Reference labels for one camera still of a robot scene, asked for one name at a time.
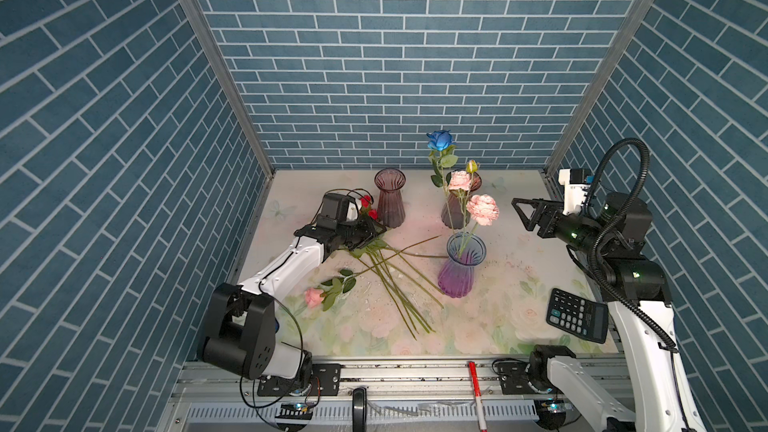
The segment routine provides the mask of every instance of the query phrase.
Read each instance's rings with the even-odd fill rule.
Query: marker
[[[488,426],[485,425],[485,413],[482,409],[482,399],[480,398],[480,384],[478,383],[478,370],[475,362],[469,361],[469,373],[472,375],[472,385],[475,387],[475,407],[478,411],[478,424],[481,432],[488,432]]]

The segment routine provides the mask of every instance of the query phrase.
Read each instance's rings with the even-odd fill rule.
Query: blue brick wall
[[[541,168],[632,0],[200,0],[277,168]]]
[[[0,0],[0,430],[156,426],[263,180],[177,0]]]
[[[708,430],[768,419],[768,0],[656,0],[564,163],[652,152],[648,255],[674,278],[677,340]],[[628,190],[638,156],[605,185]]]

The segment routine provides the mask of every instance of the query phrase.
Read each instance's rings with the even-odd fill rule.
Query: brown vase
[[[474,172],[472,174],[472,184],[469,187],[469,195],[471,196],[480,186],[482,186],[482,179],[479,174]],[[464,226],[469,224],[469,214],[466,217],[462,214],[462,204],[453,193],[448,196],[448,200],[443,204],[440,218],[442,223],[446,224],[446,227],[454,230],[464,228]]]

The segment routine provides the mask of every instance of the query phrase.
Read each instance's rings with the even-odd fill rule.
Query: calculator
[[[608,335],[608,306],[553,288],[547,322],[582,340],[604,344]]]

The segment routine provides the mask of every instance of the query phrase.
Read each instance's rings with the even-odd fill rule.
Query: table surface
[[[446,254],[452,231],[439,214],[445,203],[434,187],[429,170],[407,170],[402,188],[406,221],[382,237],[395,248],[404,248],[425,238],[440,237],[409,252]],[[582,341],[547,324],[547,303],[552,287],[594,299],[584,274],[571,262],[563,243],[541,239],[524,229],[512,207],[512,199],[548,198],[539,172],[480,170],[483,185],[476,192],[496,199],[500,216],[491,226],[478,227],[476,234],[488,250],[483,264],[475,268],[475,284],[464,298],[450,298],[431,289],[418,278],[442,305],[399,274],[395,280],[435,330],[422,331],[414,339],[379,277],[361,274],[349,293],[329,310],[308,307],[304,291],[342,268],[359,272],[364,267],[347,251],[334,252],[307,274],[283,303],[300,323],[304,347],[316,356],[447,356],[480,354],[527,354],[533,344],[565,344],[575,353],[616,352],[610,334],[605,344]],[[373,185],[376,171],[278,171],[239,280],[265,267],[293,240],[293,231],[312,220],[325,191],[332,188],[367,188],[378,197]],[[393,261],[404,270],[406,265]],[[445,259],[413,258],[408,261],[432,282]],[[298,345],[293,321],[282,311],[278,340]]]

